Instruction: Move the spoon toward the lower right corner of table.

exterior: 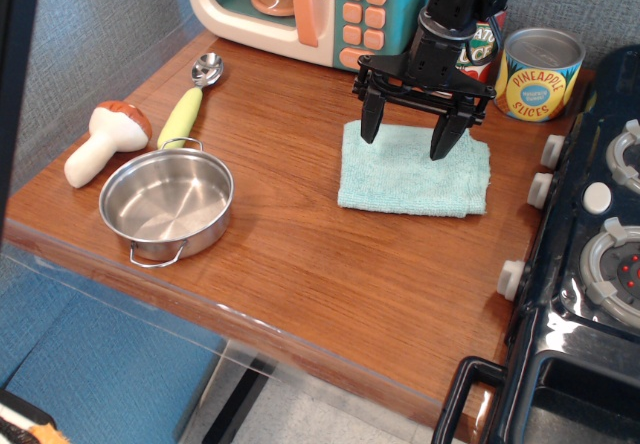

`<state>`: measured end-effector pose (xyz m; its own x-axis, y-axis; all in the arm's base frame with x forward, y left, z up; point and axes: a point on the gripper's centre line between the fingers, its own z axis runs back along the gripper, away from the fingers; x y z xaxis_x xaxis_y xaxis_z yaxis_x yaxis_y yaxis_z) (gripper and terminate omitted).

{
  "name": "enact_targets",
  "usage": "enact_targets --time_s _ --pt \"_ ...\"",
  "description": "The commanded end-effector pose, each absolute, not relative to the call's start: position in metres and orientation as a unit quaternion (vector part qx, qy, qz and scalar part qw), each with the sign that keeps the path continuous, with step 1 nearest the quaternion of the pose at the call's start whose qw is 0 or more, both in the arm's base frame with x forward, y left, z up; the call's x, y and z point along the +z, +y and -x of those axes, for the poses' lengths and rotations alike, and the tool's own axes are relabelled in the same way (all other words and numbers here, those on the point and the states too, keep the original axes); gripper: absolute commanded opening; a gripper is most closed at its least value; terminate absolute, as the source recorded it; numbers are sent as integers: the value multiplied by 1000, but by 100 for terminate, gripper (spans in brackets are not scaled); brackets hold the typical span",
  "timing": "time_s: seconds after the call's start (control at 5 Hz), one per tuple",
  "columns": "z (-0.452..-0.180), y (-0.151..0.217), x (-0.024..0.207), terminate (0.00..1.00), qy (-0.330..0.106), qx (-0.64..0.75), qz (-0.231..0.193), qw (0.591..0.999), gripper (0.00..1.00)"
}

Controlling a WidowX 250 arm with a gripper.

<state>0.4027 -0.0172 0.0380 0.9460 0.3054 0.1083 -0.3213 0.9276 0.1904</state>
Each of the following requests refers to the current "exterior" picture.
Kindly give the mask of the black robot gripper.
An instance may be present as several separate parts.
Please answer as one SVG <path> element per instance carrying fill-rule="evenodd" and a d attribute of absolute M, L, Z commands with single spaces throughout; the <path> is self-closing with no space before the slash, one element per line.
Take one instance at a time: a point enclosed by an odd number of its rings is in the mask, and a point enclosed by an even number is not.
<path fill-rule="evenodd" d="M 387 103 L 440 115 L 430 147 L 436 161 L 449 154 L 471 125 L 482 123 L 495 91 L 456 68 L 475 33 L 475 18 L 447 28 L 423 8 L 417 22 L 405 52 L 358 58 L 353 93 L 362 101 L 361 137 L 367 144 L 377 136 Z"/>

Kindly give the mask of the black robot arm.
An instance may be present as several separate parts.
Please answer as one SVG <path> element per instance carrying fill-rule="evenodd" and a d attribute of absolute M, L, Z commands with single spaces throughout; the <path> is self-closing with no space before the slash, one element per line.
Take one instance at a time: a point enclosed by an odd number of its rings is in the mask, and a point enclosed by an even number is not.
<path fill-rule="evenodd" d="M 417 17 L 410 47 L 398 55 L 366 55 L 353 92 L 363 102 L 361 137 L 375 140 L 386 103 L 436 114 L 430 158 L 445 158 L 464 132 L 483 122 L 495 89 L 457 68 L 477 24 L 487 22 L 501 45 L 495 16 L 508 0 L 428 0 Z"/>

